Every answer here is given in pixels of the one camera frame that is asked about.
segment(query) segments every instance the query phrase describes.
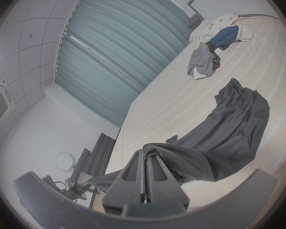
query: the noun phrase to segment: beige bedspread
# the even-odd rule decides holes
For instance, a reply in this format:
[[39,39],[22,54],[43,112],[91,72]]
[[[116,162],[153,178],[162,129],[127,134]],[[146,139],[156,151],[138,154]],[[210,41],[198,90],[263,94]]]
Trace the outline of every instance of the beige bedspread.
[[122,169],[133,152],[146,143],[184,136],[215,108],[214,96],[231,78],[268,100],[270,118],[255,160],[218,182],[192,181],[182,186],[199,207],[228,194],[258,167],[273,173],[286,159],[286,28],[271,17],[239,18],[252,40],[233,43],[221,57],[221,67],[209,78],[187,75],[190,56],[200,42],[192,41],[133,101],[106,173]]

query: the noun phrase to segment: smoke detector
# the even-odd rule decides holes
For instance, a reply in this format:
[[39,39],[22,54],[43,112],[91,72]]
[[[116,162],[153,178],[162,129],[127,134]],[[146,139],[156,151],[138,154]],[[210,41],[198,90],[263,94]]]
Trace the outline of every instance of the smoke detector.
[[11,94],[8,90],[6,80],[0,81],[0,126],[10,113],[15,108],[15,104],[11,98]]

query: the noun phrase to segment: curtain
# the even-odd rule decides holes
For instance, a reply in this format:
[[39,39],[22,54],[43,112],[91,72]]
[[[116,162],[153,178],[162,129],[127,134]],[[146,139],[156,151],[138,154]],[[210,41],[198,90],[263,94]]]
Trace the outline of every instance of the curtain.
[[56,82],[121,127],[132,101],[188,44],[188,19],[170,0],[81,0]]

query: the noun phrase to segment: clothing pile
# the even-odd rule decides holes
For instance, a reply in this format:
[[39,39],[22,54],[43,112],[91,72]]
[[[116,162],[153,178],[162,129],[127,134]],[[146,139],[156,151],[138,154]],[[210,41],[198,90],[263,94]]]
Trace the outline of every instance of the clothing pile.
[[[181,139],[143,146],[145,160],[159,155],[179,182],[218,181],[249,162],[256,154],[269,119],[269,105],[257,91],[232,78],[215,96],[216,108]],[[106,192],[121,170],[93,177],[88,183]]]
[[222,29],[210,41],[200,43],[199,47],[193,51],[187,74],[195,80],[210,77],[213,70],[220,67],[219,54],[234,42],[246,42],[251,39],[251,31],[242,25]]

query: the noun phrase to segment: floral pillow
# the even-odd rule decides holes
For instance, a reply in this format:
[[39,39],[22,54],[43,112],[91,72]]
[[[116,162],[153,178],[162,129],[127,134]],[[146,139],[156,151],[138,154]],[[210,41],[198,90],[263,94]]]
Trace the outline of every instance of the floral pillow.
[[222,16],[204,20],[201,24],[191,33],[189,42],[199,39],[211,39],[221,29],[230,26],[238,18],[236,13],[227,13]]

